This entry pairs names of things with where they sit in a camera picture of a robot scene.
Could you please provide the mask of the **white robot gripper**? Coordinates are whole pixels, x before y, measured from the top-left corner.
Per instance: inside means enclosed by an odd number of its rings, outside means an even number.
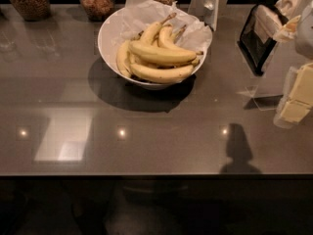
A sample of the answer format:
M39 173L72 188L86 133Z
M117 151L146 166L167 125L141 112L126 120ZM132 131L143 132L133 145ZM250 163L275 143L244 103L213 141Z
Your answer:
M313 60L313 0L302 11L296 27L296 52ZM299 69L291 67L283 88L283 97L273 122L281 128L298 125L313 109L313 63Z

